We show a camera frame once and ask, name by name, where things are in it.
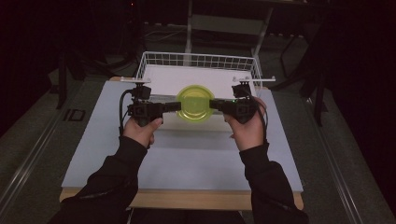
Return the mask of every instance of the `black controller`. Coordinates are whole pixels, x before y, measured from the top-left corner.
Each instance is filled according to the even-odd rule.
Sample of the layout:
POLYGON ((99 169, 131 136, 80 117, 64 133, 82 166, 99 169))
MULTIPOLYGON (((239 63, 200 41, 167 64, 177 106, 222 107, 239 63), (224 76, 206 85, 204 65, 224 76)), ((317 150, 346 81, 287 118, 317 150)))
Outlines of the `black controller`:
POLYGON ((128 105, 128 115, 136 119, 140 127, 148 125, 155 119, 162 118, 163 113, 178 111, 181 109, 180 102, 172 103, 151 103, 151 102, 137 102, 133 105, 128 105))
POLYGON ((233 96, 235 100, 210 100, 209 107, 217 109, 224 114, 233 116, 239 123, 244 124, 253 118, 257 111, 254 99, 250 99, 251 92, 247 82, 241 82, 240 85, 233 86, 233 96))
POLYGON ((181 102, 152 103, 148 101, 151 88, 136 84, 136 88, 130 91, 133 104, 128 105, 128 115, 136 119, 140 127, 144 127, 155 119, 162 118, 163 113, 178 111, 181 109, 181 102))

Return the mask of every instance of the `person's left hand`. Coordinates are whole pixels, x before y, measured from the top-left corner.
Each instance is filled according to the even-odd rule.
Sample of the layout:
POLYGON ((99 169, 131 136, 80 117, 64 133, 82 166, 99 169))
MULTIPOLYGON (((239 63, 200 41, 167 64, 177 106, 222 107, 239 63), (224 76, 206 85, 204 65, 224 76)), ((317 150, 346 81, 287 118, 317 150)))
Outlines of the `person's left hand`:
MULTIPOLYGON (((264 114, 265 103, 258 97, 255 97, 255 101, 260 104, 260 110, 264 114)), ((224 120, 230 124, 233 130, 231 138, 235 140, 236 146, 240 151, 257 147, 264 143, 267 133, 262 126, 259 112, 256 111, 253 118, 244 124, 239 123, 233 116, 227 114, 224 114, 224 120)))
POLYGON ((154 132, 161 124, 163 124, 163 119, 155 119, 148 125, 140 127, 136 120, 130 118, 125 124, 122 135, 134 139, 143 147, 149 147, 154 143, 154 132))

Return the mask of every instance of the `floor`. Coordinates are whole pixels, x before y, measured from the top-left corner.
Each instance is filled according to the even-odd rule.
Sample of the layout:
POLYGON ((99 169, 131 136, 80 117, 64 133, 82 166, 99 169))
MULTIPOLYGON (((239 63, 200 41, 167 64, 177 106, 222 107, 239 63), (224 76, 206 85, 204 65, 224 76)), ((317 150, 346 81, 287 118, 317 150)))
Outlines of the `floor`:
MULTIPOLYGON (((185 31, 180 27, 146 27, 147 50, 183 52, 185 31)), ((282 74, 279 54, 289 39, 281 35, 265 38, 260 53, 262 73, 276 77, 273 86, 286 78, 282 74)), ((249 56, 254 39, 247 36, 194 33, 194 53, 249 56)), ((306 43, 298 38, 285 55, 287 71, 301 60, 306 43)), ((110 61, 119 57, 108 58, 110 61)), ((130 76, 136 63, 115 71, 130 76)), ((68 99, 56 110, 57 95, 46 93, 0 139, 0 223, 44 223, 58 209, 65 170, 88 122, 69 122, 67 109, 92 112, 106 77, 93 70, 83 82, 68 78, 68 99), (27 155, 36 160, 27 161, 27 155), (21 172, 20 167, 29 168, 21 172), (22 185, 11 182, 20 179, 22 185)), ((56 82, 57 71, 49 74, 56 82)), ((304 210, 311 223, 396 223, 344 118, 325 91, 323 127, 312 119, 312 104, 299 96, 302 82, 275 92, 276 105, 304 185, 304 210)), ((251 212, 243 212, 247 224, 253 223, 251 212)))

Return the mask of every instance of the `black sleeve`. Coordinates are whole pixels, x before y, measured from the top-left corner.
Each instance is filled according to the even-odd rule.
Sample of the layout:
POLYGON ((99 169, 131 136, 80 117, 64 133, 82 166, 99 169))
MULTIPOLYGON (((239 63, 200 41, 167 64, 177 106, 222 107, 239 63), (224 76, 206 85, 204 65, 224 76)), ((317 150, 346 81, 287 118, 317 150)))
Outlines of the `black sleeve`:
POLYGON ((62 201, 49 223, 120 223, 137 193, 137 172, 147 150, 128 137, 120 137, 116 154, 108 156, 74 197, 62 201))
POLYGON ((245 176, 251 188, 254 221, 265 223, 308 223, 308 216, 297 209, 282 167, 267 156, 268 143, 240 152, 245 176))

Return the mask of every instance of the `yellow plastic lid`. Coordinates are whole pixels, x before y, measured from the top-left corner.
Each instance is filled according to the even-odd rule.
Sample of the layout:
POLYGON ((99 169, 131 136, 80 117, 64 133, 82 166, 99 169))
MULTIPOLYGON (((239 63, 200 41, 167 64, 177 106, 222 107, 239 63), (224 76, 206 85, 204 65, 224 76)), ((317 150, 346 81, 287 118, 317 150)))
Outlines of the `yellow plastic lid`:
POLYGON ((181 110, 177 111, 177 115, 190 122, 205 121, 213 114, 209 100, 214 98, 213 93, 204 86, 188 86, 177 95, 177 100, 181 102, 181 110))

